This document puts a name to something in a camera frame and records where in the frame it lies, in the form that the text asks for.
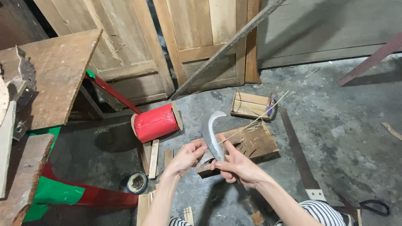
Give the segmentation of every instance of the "left hand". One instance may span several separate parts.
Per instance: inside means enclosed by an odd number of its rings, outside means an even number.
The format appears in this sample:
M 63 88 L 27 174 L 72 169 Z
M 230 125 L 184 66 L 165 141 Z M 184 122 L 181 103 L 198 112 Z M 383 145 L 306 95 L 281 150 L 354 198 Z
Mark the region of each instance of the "left hand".
M 179 175 L 182 177 L 190 167 L 196 167 L 204 153 L 208 150 L 206 143 L 196 141 L 185 144 L 166 167 L 164 174 Z

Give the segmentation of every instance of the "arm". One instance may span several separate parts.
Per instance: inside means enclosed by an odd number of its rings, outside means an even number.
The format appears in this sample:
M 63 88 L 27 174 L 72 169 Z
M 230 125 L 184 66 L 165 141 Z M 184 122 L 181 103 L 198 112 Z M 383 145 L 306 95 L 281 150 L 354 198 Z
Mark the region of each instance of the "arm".
M 237 174 L 245 186 L 255 188 L 261 193 L 285 225 L 322 226 L 322 224 L 306 212 L 272 177 L 239 152 L 223 136 L 221 136 L 221 139 L 224 140 L 224 144 L 229 151 L 229 155 L 225 155 L 228 162 L 213 161 L 211 170 L 215 168 L 220 169 L 223 178 L 225 178 L 228 183 L 236 181 L 231 172 Z
M 196 167 L 207 149 L 207 145 L 199 141 L 183 145 L 160 177 L 158 188 L 142 226 L 169 225 L 177 183 L 190 167 Z

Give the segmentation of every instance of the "gray wall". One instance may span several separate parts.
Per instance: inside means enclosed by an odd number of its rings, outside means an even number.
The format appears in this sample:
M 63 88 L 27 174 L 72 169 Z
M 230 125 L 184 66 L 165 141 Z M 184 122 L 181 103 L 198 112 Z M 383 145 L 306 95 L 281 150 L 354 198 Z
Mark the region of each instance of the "gray wall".
M 399 32 L 400 0 L 287 0 L 258 27 L 258 67 L 369 55 Z

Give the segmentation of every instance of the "curved blade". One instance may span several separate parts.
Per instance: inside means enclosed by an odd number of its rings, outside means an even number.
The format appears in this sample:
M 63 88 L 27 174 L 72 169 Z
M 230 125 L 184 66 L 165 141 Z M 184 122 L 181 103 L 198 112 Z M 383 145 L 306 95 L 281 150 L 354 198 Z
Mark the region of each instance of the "curved blade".
M 207 118 L 203 119 L 201 122 L 201 132 L 204 136 L 205 143 L 217 161 L 224 161 L 224 154 L 215 138 L 212 123 L 215 119 L 222 116 L 226 116 L 226 114 L 222 111 L 215 111 L 214 113 L 208 115 Z

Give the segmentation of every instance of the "red object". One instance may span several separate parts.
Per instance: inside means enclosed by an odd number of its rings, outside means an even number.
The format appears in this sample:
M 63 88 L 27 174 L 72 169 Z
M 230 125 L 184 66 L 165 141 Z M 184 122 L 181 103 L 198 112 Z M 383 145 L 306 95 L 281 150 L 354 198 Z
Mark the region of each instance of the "red object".
M 136 194 L 112 191 L 94 186 L 83 185 L 80 183 L 60 180 L 54 175 L 49 162 L 45 164 L 42 171 L 42 176 L 67 185 L 85 188 L 84 194 L 75 205 L 115 206 L 124 208 L 137 208 L 138 206 L 138 195 Z
M 118 93 L 115 89 L 113 89 L 109 84 L 107 84 L 105 81 L 103 81 L 99 76 L 95 75 L 95 79 L 92 77 L 88 76 L 88 74 L 85 74 L 85 78 L 95 82 L 98 86 L 100 86 L 102 89 L 104 89 L 106 92 L 108 92 L 110 95 L 114 96 L 116 99 L 118 99 L 120 102 L 125 104 L 127 107 L 129 107 L 131 110 L 133 110 L 137 114 L 141 114 L 142 111 L 139 110 L 134 104 L 132 104 L 127 98 L 123 97 L 120 93 Z
M 392 54 L 393 52 L 397 51 L 399 47 L 402 46 L 402 33 L 398 33 L 395 37 L 383 45 L 380 49 L 378 49 L 375 53 L 369 56 L 365 61 L 361 64 L 357 65 L 351 72 L 347 75 L 342 77 L 338 81 L 339 86 L 345 85 L 350 80 L 356 78 L 357 76 L 361 75 L 365 71 L 367 71 L 372 66 L 378 64 L 388 55 Z
M 172 107 L 174 105 L 170 103 L 142 114 L 134 115 L 134 122 L 132 122 L 134 133 L 142 143 L 180 129 Z

